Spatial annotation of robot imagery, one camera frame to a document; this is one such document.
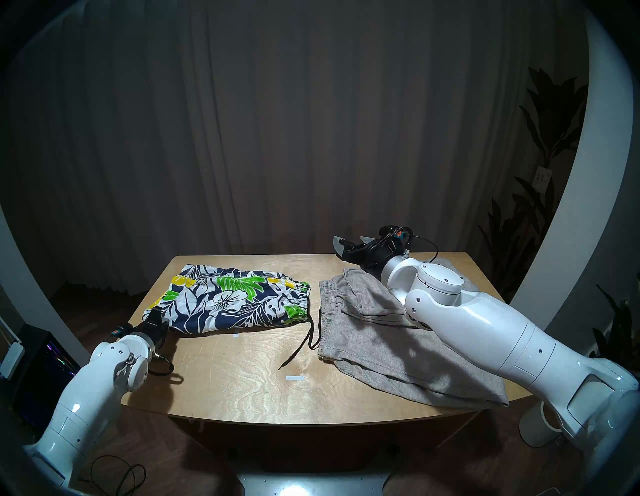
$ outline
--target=white flower print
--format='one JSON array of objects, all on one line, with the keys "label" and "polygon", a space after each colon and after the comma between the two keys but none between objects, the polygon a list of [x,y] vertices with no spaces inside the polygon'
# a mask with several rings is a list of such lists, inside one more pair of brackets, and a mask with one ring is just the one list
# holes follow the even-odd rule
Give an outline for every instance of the white flower print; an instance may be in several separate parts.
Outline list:
[{"label": "white flower print", "polygon": [[205,303],[205,308],[209,311],[209,315],[217,317],[222,310],[231,308],[232,310],[240,310],[246,303],[246,293],[244,291],[223,291],[215,295],[211,300]]}]

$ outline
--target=black drawstring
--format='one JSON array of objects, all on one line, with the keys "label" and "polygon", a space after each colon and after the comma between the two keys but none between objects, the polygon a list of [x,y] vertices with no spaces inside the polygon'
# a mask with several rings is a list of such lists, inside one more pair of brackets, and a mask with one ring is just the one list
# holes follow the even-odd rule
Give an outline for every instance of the black drawstring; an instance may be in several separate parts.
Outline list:
[{"label": "black drawstring", "polygon": [[317,347],[320,346],[320,338],[322,336],[322,331],[320,330],[320,327],[318,328],[318,339],[317,339],[317,341],[315,343],[313,343],[313,340],[314,340],[314,328],[316,327],[316,325],[314,323],[313,318],[311,317],[311,313],[309,314],[309,322],[311,323],[311,327],[309,328],[309,332],[307,333],[305,338],[302,340],[302,343],[300,343],[300,346],[298,346],[298,349],[293,352],[293,355],[291,355],[289,358],[287,358],[287,360],[278,368],[278,370],[280,370],[285,365],[289,365],[291,360],[296,358],[296,355],[302,349],[302,347],[305,345],[305,341],[307,341],[307,339],[308,339],[308,342],[309,342],[309,349],[317,349]]}]

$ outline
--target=pocket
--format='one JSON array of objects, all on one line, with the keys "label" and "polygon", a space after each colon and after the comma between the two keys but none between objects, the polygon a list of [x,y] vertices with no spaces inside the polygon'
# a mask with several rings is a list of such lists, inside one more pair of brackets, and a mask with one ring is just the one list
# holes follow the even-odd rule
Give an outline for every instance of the pocket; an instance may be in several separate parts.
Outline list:
[{"label": "pocket", "polygon": [[404,307],[371,274],[360,269],[345,269],[344,278],[354,301],[346,302],[364,316],[404,315]]}]

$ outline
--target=black cable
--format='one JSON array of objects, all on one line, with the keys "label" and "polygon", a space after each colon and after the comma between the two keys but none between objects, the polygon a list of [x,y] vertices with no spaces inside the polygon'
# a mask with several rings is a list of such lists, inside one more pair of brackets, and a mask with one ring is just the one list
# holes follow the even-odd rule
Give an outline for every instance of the black cable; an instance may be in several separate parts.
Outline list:
[{"label": "black cable", "polygon": [[[123,459],[123,458],[121,458],[119,456],[115,456],[114,454],[103,454],[103,455],[100,455],[98,458],[96,458],[92,462],[91,468],[89,469],[89,477],[91,477],[90,480],[89,479],[84,479],[82,477],[78,477],[79,481],[86,482],[94,490],[98,491],[103,496],[110,496],[110,494],[107,491],[105,491],[104,489],[102,489],[100,487],[100,485],[93,478],[93,466],[95,465],[95,462],[97,462],[101,458],[115,458],[116,460],[120,460],[122,463],[124,463],[128,467],[127,471],[124,473],[124,475],[122,476],[122,478],[120,480],[120,484],[118,484],[118,487],[116,488],[115,496],[131,496],[136,490],[140,489],[140,486],[142,484],[145,483],[145,480],[147,479],[147,470],[144,467],[144,465],[141,465],[139,463],[136,463],[135,465],[130,465],[127,462],[127,460],[125,460],[125,459]],[[137,467],[142,468],[142,480],[140,481],[139,484],[136,482],[136,473],[134,471],[134,469],[137,468]],[[131,489],[127,490],[126,492],[123,492],[122,494],[120,494],[120,490],[122,489],[122,485],[127,480],[127,477],[129,476],[129,474],[131,474],[133,476],[133,487]]]},{"label": "black cable", "polygon": [[413,231],[411,230],[410,227],[402,226],[402,227],[396,227],[395,229],[392,229],[380,239],[375,240],[375,242],[368,248],[368,251],[371,252],[375,250],[377,247],[379,247],[380,245],[387,243],[392,237],[394,237],[396,234],[402,231],[407,231],[409,233],[409,239],[404,244],[404,248],[405,250],[411,250],[411,245],[413,242]]},{"label": "black cable", "polygon": [[429,260],[429,263],[433,262],[436,259],[436,257],[438,256],[438,253],[440,253],[440,250],[438,249],[438,245],[435,244],[432,240],[427,239],[425,237],[421,237],[421,236],[414,236],[414,237],[417,238],[417,239],[421,239],[423,241],[426,241],[427,243],[431,243],[433,245],[433,247],[436,249],[436,254],[433,256],[433,258],[431,260]]},{"label": "black cable", "polygon": [[165,377],[165,376],[171,374],[171,372],[173,372],[174,366],[166,356],[159,355],[158,353],[154,353],[154,357],[159,358],[160,360],[164,360],[166,363],[168,363],[169,364],[169,371],[168,372],[155,372],[155,371],[149,369],[149,373],[151,375],[158,376],[158,377]]}]

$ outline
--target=fabric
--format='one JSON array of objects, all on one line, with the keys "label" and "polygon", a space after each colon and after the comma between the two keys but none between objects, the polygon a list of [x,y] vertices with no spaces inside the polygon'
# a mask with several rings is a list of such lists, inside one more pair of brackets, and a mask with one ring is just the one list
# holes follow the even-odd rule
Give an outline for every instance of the fabric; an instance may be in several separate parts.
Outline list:
[{"label": "fabric", "polygon": [[536,169],[518,105],[557,23],[512,0],[80,1],[0,82],[0,201],[48,287],[135,294],[176,255],[328,253],[398,219],[475,258]]},{"label": "fabric", "polygon": [[202,334],[235,327],[272,327],[308,320],[309,284],[279,272],[185,265],[145,310],[162,310],[172,330]]},{"label": "fabric", "polygon": [[320,282],[320,299],[318,356],[341,372],[434,406],[509,404],[502,378],[466,361],[435,332],[411,326],[402,305],[370,274],[345,269]]}]

